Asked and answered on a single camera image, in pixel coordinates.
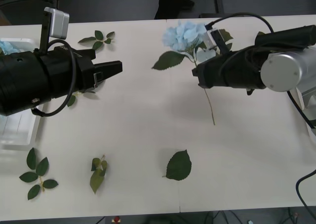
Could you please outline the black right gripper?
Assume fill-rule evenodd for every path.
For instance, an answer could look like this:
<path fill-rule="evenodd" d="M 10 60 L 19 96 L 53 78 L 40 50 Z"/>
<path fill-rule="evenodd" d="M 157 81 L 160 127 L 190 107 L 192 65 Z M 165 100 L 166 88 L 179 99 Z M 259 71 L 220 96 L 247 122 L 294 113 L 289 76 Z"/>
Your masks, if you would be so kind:
<path fill-rule="evenodd" d="M 193 76 L 198 79 L 198 86 L 201 88 L 212 88 L 214 86 L 239 88 L 237 84 L 228 83 L 224 70 L 219 74 L 220 67 L 234 53 L 236 53 L 236 51 L 230 51 L 227 54 L 215 56 L 199 63 L 196 68 L 192 69 Z"/>

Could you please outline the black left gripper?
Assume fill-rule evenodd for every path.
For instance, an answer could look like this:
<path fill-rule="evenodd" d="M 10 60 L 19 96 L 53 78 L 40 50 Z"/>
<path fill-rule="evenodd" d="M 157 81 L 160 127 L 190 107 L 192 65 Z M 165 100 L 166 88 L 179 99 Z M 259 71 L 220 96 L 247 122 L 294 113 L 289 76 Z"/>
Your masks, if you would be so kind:
<path fill-rule="evenodd" d="M 93 64 L 95 50 L 73 50 L 76 60 L 75 91 L 91 89 L 95 83 L 113 77 L 122 72 L 121 61 Z M 49 51 L 49 77 L 52 85 L 52 98 L 59 98 L 69 93 L 72 83 L 72 59 L 64 46 L 57 46 Z"/>

